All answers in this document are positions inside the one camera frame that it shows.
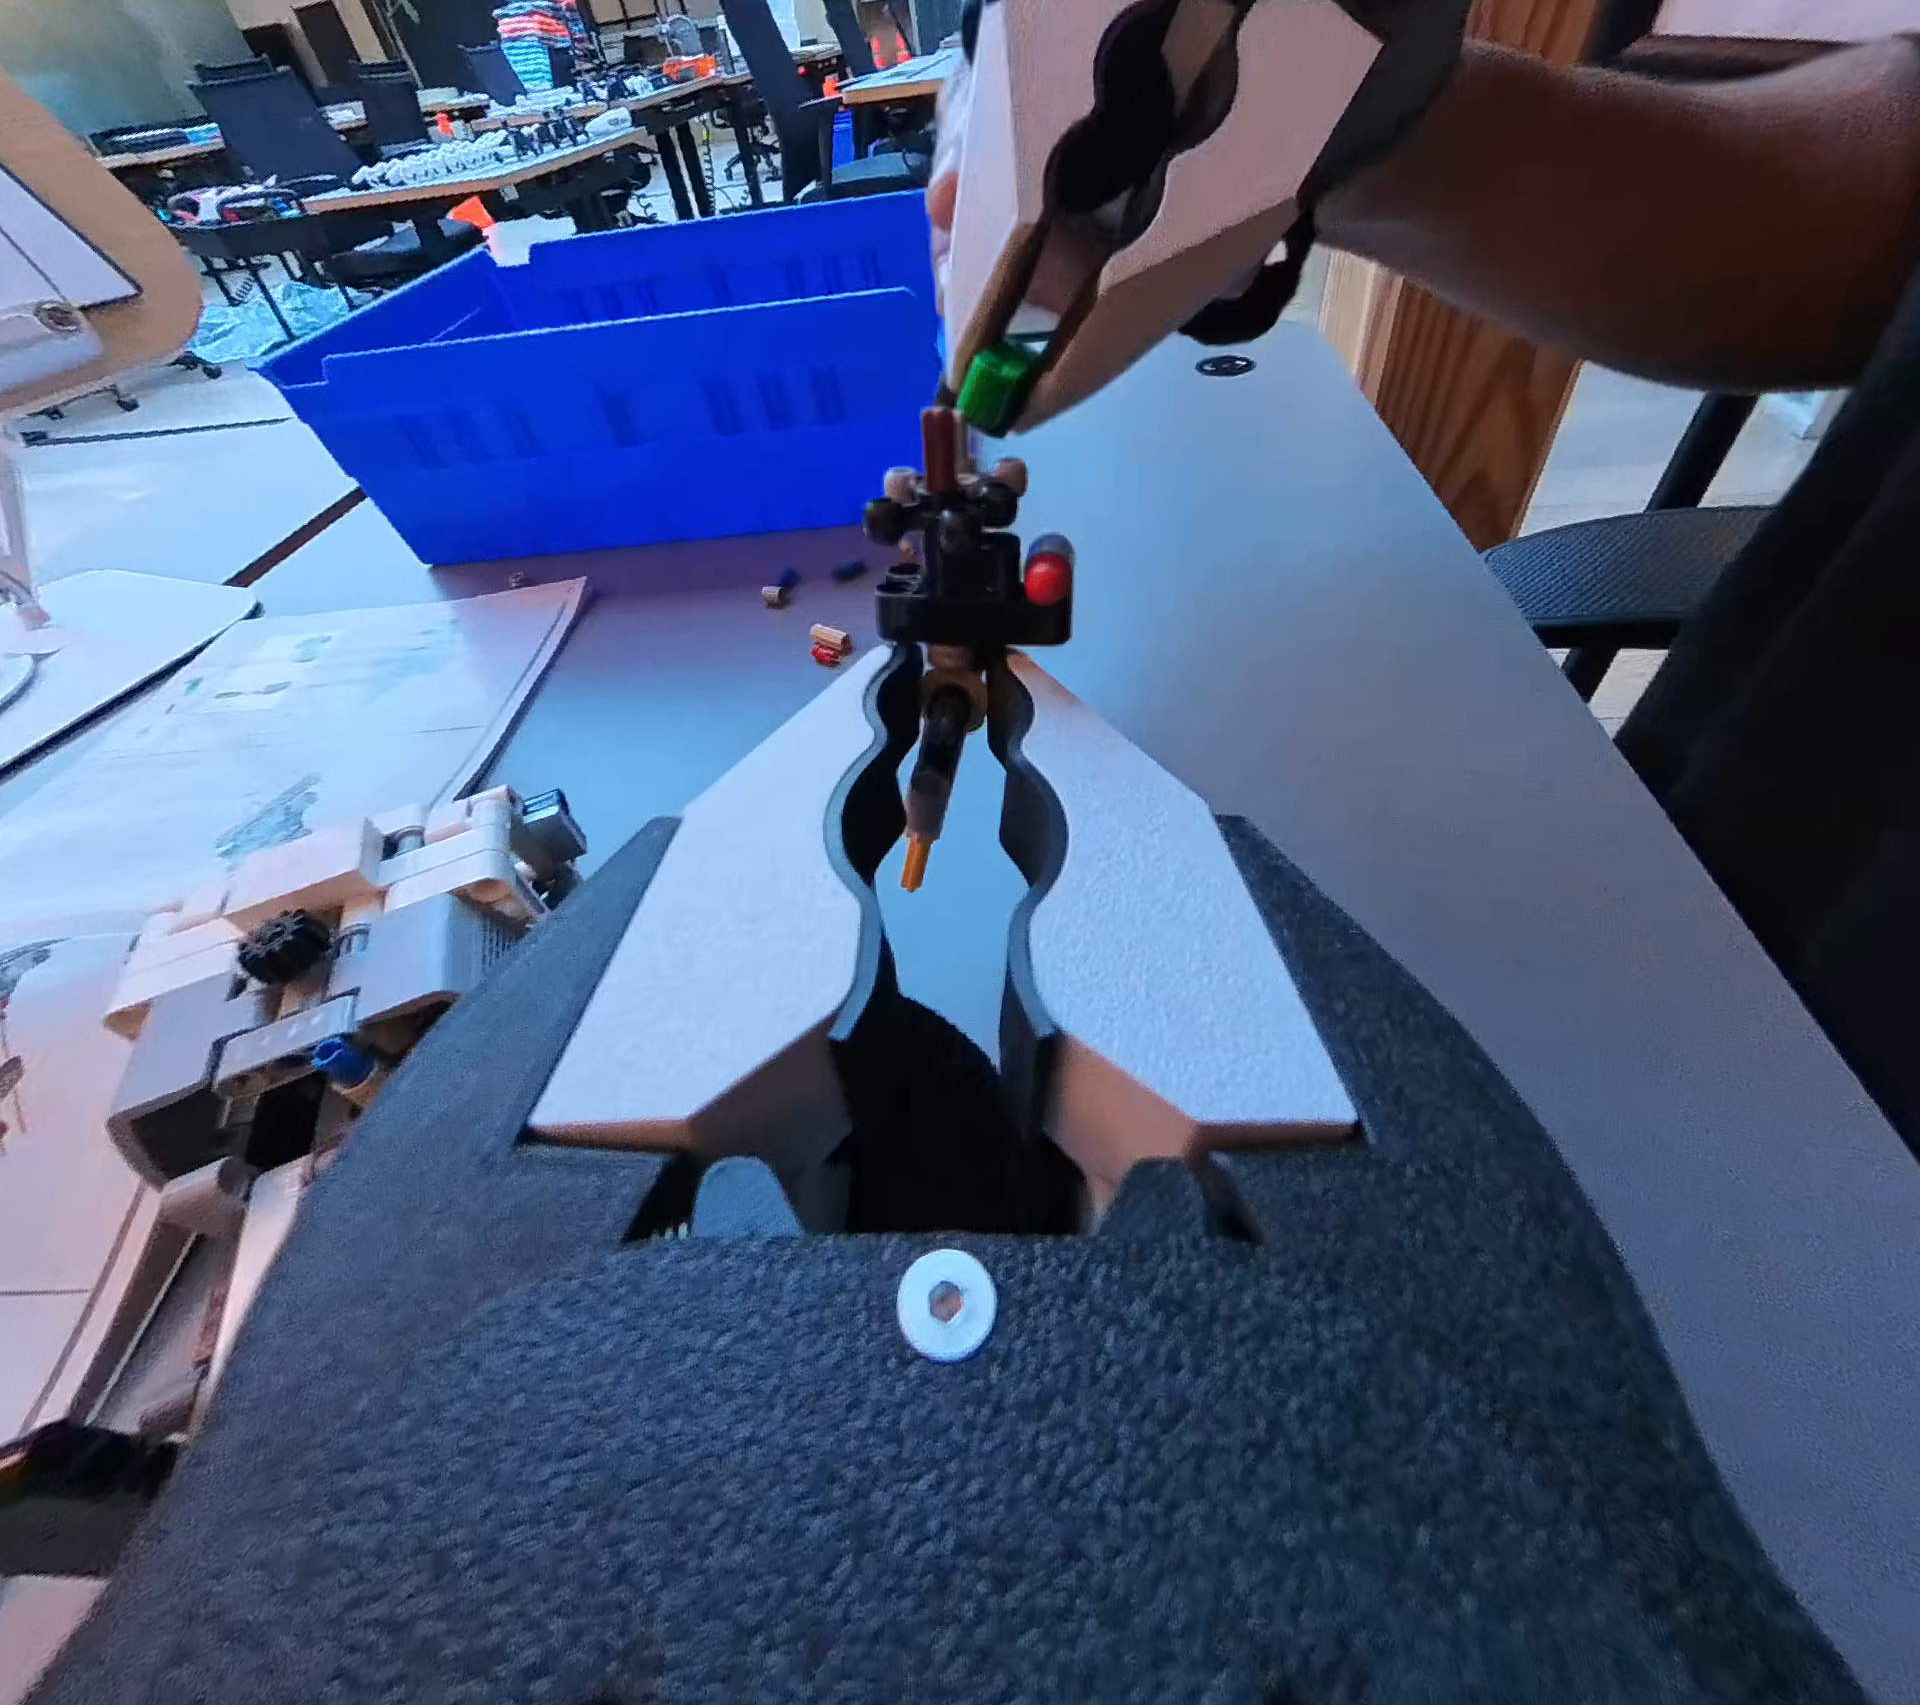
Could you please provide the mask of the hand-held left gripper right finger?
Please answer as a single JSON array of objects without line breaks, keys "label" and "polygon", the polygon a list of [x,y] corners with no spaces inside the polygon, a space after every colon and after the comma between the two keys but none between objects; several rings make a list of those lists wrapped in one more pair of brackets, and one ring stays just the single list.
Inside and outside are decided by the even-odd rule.
[{"label": "hand-held left gripper right finger", "polygon": [[1359,1108],[1212,809],[1012,653],[991,679],[1005,772],[1001,1078],[1017,1129],[1101,1219],[1139,1166],[1323,1149]]}]

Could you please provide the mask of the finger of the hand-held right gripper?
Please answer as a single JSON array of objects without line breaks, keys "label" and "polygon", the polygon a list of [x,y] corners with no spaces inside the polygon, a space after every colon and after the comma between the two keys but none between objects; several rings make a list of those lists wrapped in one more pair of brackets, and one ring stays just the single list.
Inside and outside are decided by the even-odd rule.
[{"label": "finger of the hand-held right gripper", "polygon": [[[957,142],[957,201],[946,257],[946,393],[962,395],[973,360],[995,347],[1027,298],[1058,206],[1067,138],[1097,110],[1104,42],[1159,0],[987,0]],[[1105,267],[1063,328],[1032,404],[1080,404],[1202,308],[1202,241],[1168,206]]]},{"label": "finger of the hand-held right gripper", "polygon": [[1333,0],[1248,9],[1234,31],[1226,116],[1159,169],[1145,225],[1116,241],[1087,313],[1045,352],[1020,431],[1113,383],[1267,264],[1383,50],[1383,38]]}]

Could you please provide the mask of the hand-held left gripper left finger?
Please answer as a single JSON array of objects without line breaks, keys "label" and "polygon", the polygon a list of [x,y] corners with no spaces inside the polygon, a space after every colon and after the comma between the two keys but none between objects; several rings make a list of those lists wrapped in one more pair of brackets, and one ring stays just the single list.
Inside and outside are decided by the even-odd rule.
[{"label": "hand-held left gripper left finger", "polygon": [[750,1157],[803,1227],[844,1223],[839,1053],[894,963],[875,874],[906,833],[920,650],[875,648],[681,813],[526,1133]]}]

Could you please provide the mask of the green lego beam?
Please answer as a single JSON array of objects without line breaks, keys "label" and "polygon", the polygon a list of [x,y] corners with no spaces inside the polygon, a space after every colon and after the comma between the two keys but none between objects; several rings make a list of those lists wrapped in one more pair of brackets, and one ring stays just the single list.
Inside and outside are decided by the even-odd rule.
[{"label": "green lego beam", "polygon": [[1027,339],[1010,338],[976,347],[956,393],[957,416],[991,439],[1010,435],[1020,424],[1039,361],[1043,347]]}]

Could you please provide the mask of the small black lego assembly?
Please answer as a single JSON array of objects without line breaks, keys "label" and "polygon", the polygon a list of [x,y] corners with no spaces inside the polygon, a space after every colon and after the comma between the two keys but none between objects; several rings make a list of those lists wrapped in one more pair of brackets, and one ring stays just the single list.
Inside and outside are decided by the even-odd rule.
[{"label": "small black lego assembly", "polygon": [[923,465],[883,474],[861,526],[906,554],[875,590],[877,637],[920,653],[920,750],[906,837],[942,840],[967,739],[991,715],[991,679],[1012,653],[1072,631],[1079,557],[1064,537],[1015,531],[1027,464],[979,468],[951,405],[923,413]]}]

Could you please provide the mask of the person's right forearm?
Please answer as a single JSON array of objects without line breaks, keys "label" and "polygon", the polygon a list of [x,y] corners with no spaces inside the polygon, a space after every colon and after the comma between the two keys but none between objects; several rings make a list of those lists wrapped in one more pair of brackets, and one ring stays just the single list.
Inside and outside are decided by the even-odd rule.
[{"label": "person's right forearm", "polygon": [[1918,42],[1736,82],[1468,42],[1315,225],[1580,361],[1677,389],[1836,389],[1918,273]]}]

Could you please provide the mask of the partly built lego truck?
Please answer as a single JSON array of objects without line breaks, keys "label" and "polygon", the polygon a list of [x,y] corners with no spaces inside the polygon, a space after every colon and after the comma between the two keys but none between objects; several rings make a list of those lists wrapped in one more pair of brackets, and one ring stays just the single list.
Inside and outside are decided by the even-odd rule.
[{"label": "partly built lego truck", "polygon": [[155,1216],[87,1421],[160,1443],[207,1423],[304,1196],[584,853],[563,793],[497,783],[251,849],[148,920],[108,1005],[131,1044],[108,1138]]}]

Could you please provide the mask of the scattered loose lego pieces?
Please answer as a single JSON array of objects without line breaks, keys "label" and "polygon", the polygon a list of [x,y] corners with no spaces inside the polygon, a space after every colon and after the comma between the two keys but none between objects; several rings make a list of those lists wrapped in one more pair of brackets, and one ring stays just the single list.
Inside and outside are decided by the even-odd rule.
[{"label": "scattered loose lego pieces", "polygon": [[869,575],[865,559],[832,561],[827,574],[813,575],[798,565],[779,565],[759,587],[758,602],[769,613],[810,613],[807,653],[824,670],[839,670],[854,659],[855,641],[850,611],[833,611],[829,600],[849,598],[855,583]]}]

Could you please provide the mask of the lego instruction booklet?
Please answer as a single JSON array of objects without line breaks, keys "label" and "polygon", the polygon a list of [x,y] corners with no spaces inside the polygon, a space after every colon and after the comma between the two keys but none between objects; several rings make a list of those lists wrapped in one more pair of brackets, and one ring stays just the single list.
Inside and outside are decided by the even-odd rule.
[{"label": "lego instruction booklet", "polygon": [[155,1196],[108,1138],[108,1029],[148,920],[303,831],[439,809],[482,776],[584,583],[251,620],[2,818],[2,1443],[81,1392]]}]

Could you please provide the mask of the wooden top background table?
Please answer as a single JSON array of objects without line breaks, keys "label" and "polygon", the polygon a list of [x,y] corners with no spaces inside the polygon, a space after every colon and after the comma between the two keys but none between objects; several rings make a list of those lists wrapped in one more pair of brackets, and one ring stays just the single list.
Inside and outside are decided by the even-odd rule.
[{"label": "wooden top background table", "polygon": [[836,128],[827,134],[829,193],[833,197],[924,190],[934,167],[934,108],[946,80],[962,68],[962,45],[881,68],[836,94],[833,125],[849,121],[850,154],[836,150]]}]

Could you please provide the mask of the blue plastic bin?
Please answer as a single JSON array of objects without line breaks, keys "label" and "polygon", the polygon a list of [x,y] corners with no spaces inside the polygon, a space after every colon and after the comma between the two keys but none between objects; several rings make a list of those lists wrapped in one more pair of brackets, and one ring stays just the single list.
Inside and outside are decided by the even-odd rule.
[{"label": "blue plastic bin", "polygon": [[297,411],[425,565],[854,526],[920,461],[906,287],[337,353]]},{"label": "blue plastic bin", "polygon": [[942,352],[920,193],[576,232],[511,264],[477,247],[268,353],[260,372],[289,395],[322,382],[333,353],[855,294],[906,294],[908,335]]}]

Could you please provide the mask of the cluttered background table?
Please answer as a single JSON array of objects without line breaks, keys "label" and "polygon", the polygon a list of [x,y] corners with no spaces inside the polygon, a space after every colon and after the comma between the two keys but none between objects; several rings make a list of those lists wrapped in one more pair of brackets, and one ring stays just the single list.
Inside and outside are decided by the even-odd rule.
[{"label": "cluttered background table", "polygon": [[353,99],[325,108],[290,68],[251,61],[193,86],[200,121],[103,134],[98,157],[215,283],[274,257],[382,294],[511,216],[621,231],[652,169],[679,216],[714,210],[691,125],[737,105],[735,73],[709,56],[611,65],[574,0],[508,0],[493,25],[460,50],[477,90],[445,110],[408,65],[359,65]]}]

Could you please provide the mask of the black office chair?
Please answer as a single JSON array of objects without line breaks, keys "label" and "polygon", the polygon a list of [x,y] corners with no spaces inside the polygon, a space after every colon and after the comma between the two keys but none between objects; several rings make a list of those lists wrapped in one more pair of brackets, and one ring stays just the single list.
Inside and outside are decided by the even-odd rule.
[{"label": "black office chair", "polygon": [[1770,516],[1733,504],[1569,522],[1489,549],[1484,565],[1591,701],[1623,653],[1673,648]]}]

